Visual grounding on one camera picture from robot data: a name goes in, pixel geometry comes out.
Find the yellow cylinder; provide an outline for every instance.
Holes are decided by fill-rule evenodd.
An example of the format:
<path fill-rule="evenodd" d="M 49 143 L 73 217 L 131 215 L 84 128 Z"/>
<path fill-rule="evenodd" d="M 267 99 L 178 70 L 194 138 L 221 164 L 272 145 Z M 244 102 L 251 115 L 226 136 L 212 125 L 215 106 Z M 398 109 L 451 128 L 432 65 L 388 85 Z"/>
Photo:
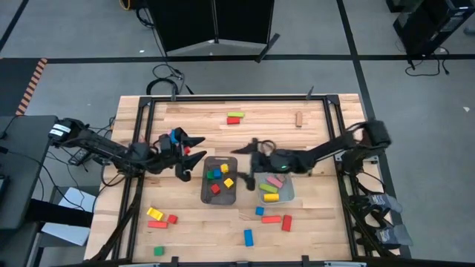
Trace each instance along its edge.
<path fill-rule="evenodd" d="M 279 194 L 264 194 L 265 202 L 276 202 L 279 201 Z"/>

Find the yellow block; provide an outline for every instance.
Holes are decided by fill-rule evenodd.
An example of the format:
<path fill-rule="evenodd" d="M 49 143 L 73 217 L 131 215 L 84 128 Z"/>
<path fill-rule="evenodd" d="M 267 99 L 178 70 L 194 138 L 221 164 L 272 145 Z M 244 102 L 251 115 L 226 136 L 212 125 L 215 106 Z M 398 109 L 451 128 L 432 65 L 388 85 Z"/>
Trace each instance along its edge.
<path fill-rule="evenodd" d="M 279 194 L 264 194 L 265 202 L 276 202 L 279 201 Z"/>
<path fill-rule="evenodd" d="M 147 211 L 147 215 L 156 219 L 156 220 L 161 220 L 163 217 L 163 213 L 159 212 L 158 210 L 154 208 L 149 208 Z"/>
<path fill-rule="evenodd" d="M 226 179 L 226 181 L 224 181 L 224 184 L 226 185 L 226 187 L 228 189 L 230 189 L 232 187 L 232 185 L 234 185 L 234 182 L 232 181 L 231 178 L 228 178 L 228 179 Z"/>
<path fill-rule="evenodd" d="M 222 164 L 222 165 L 221 165 L 221 172 L 222 172 L 223 174 L 229 173 L 229 166 L 228 166 L 227 164 Z"/>

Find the white paper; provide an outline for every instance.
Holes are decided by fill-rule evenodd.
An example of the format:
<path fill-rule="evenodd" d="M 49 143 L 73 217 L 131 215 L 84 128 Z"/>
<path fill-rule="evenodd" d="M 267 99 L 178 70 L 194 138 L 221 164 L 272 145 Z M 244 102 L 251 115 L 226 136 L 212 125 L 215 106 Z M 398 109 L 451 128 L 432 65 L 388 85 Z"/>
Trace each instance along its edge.
<path fill-rule="evenodd" d="M 80 205 L 82 200 L 81 191 L 75 188 L 69 188 L 66 192 L 66 198 L 74 204 Z M 82 201 L 82 208 L 86 211 L 92 212 L 92 205 L 94 200 L 96 199 L 95 196 L 82 192 L 84 194 L 84 200 Z M 75 208 L 75 205 L 70 204 L 65 198 L 63 197 L 62 200 L 59 202 L 60 206 L 68 207 L 68 208 Z M 62 225 L 58 223 L 45 223 L 42 229 L 43 232 L 47 234 L 51 234 L 55 237 L 61 238 L 63 240 L 67 240 L 71 243 L 77 245 L 84 245 L 86 240 L 89 237 L 90 229 L 86 227 L 79 227 L 79 226 L 70 226 L 70 225 Z"/>

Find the blue block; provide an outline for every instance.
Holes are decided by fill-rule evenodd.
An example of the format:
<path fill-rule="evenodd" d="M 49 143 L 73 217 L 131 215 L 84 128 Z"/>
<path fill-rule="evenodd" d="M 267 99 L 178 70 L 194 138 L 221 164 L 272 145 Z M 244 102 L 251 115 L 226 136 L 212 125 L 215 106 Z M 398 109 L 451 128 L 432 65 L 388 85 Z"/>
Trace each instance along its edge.
<path fill-rule="evenodd" d="M 256 215 L 259 215 L 259 216 L 264 215 L 264 208 L 262 208 L 262 207 L 257 207 L 257 208 L 255 209 L 255 214 L 256 214 Z"/>
<path fill-rule="evenodd" d="M 214 169 L 213 170 L 213 176 L 215 179 L 221 179 L 221 170 L 220 169 Z"/>
<path fill-rule="evenodd" d="M 253 246 L 254 240 L 252 239 L 252 230 L 246 229 L 244 230 L 244 242 L 246 246 Z"/>

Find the small wooden block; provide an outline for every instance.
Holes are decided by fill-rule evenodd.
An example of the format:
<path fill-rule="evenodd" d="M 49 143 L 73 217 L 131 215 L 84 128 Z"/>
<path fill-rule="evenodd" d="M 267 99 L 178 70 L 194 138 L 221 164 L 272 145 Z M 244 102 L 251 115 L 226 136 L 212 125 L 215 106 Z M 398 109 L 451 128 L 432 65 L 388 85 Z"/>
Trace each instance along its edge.
<path fill-rule="evenodd" d="M 162 246 L 154 248 L 155 256 L 163 256 L 164 253 L 165 253 L 165 249 Z"/>
<path fill-rule="evenodd" d="M 223 174 L 229 173 L 229 166 L 227 164 L 222 164 L 220 168 Z"/>
<path fill-rule="evenodd" d="M 167 222 L 172 223 L 172 224 L 177 224 L 177 220 L 178 220 L 178 217 L 171 214 L 170 216 L 168 216 Z"/>
<path fill-rule="evenodd" d="M 284 221 L 282 222 L 282 231 L 290 231 L 292 226 L 292 216 L 284 215 Z"/>
<path fill-rule="evenodd" d="M 283 185 L 281 181 L 277 180 L 274 177 L 267 177 L 267 182 L 272 183 L 273 185 L 277 186 L 278 188 L 282 188 L 282 185 Z"/>
<path fill-rule="evenodd" d="M 213 177 L 215 179 L 221 179 L 221 170 L 220 169 L 214 169 L 213 170 Z"/>
<path fill-rule="evenodd" d="M 228 117 L 244 118 L 244 112 L 228 112 Z"/>
<path fill-rule="evenodd" d="M 265 202 L 276 202 L 279 201 L 279 194 L 264 194 Z"/>
<path fill-rule="evenodd" d="M 228 119 L 226 121 L 228 122 L 228 125 L 239 124 L 240 123 L 240 118 L 228 117 Z"/>
<path fill-rule="evenodd" d="M 221 192 L 220 186 L 217 185 L 217 184 L 212 185 L 212 186 L 211 186 L 211 191 L 213 191 L 213 194 L 214 194 L 214 195 L 219 194 L 219 193 Z"/>
<path fill-rule="evenodd" d="M 261 222 L 262 223 L 280 223 L 281 217 L 280 216 L 262 216 Z"/>
<path fill-rule="evenodd" d="M 263 207 L 256 207 L 255 208 L 255 214 L 259 215 L 259 216 L 264 215 L 264 208 Z"/>
<path fill-rule="evenodd" d="M 252 230 L 251 229 L 246 229 L 244 230 L 244 242 L 246 246 L 253 246 L 254 245 L 254 240 L 252 239 Z"/>
<path fill-rule="evenodd" d="M 208 172 L 206 173 L 206 177 L 207 177 L 208 179 L 214 179 L 213 172 L 212 172 L 212 171 L 208 171 Z"/>
<path fill-rule="evenodd" d="M 168 222 L 148 221 L 150 228 L 168 228 Z"/>
<path fill-rule="evenodd" d="M 297 127 L 302 127 L 302 124 L 304 123 L 304 116 L 302 115 L 302 112 L 297 112 L 295 115 L 295 126 Z"/>
<path fill-rule="evenodd" d="M 277 191 L 278 191 L 278 189 L 273 187 L 272 185 L 267 185 L 267 184 L 264 184 L 264 183 L 260 184 L 259 188 L 264 190 L 264 191 L 267 191 L 269 193 L 274 193 L 274 194 L 277 193 Z"/>
<path fill-rule="evenodd" d="M 147 215 L 156 219 L 156 220 L 161 220 L 163 217 L 163 213 L 159 212 L 158 210 L 154 208 L 149 208 L 147 211 Z"/>
<path fill-rule="evenodd" d="M 234 185 L 234 182 L 232 181 L 231 178 L 228 178 L 228 179 L 226 179 L 226 180 L 224 181 L 224 185 L 225 185 L 228 189 L 230 189 L 230 188 L 232 187 L 232 185 Z"/>

